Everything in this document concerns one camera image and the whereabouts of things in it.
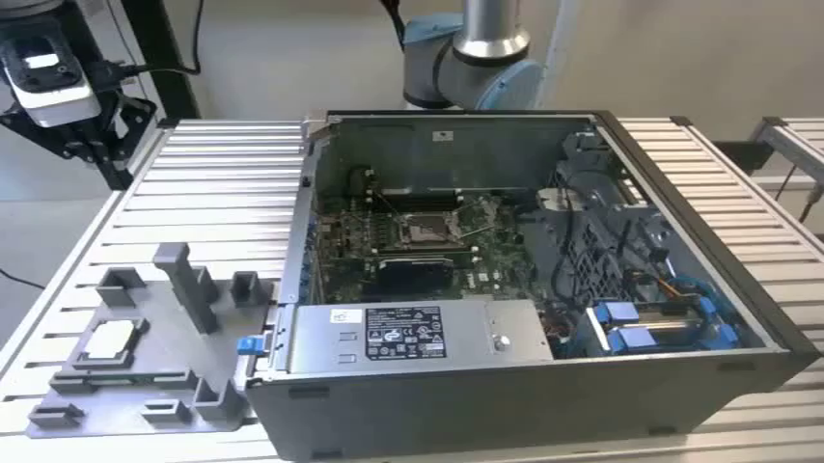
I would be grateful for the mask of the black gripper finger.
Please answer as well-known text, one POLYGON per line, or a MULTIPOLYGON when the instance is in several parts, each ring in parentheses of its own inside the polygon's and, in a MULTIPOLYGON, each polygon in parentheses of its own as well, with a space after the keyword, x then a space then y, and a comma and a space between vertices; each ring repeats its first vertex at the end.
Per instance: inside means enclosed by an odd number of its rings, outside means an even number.
POLYGON ((127 95, 98 95, 101 114, 93 119, 93 134, 103 148, 103 159, 129 161, 158 112, 149 99, 127 95))
POLYGON ((2 113, 2 125, 58 157, 89 160, 87 145, 71 126, 42 127, 22 108, 10 108, 2 113))

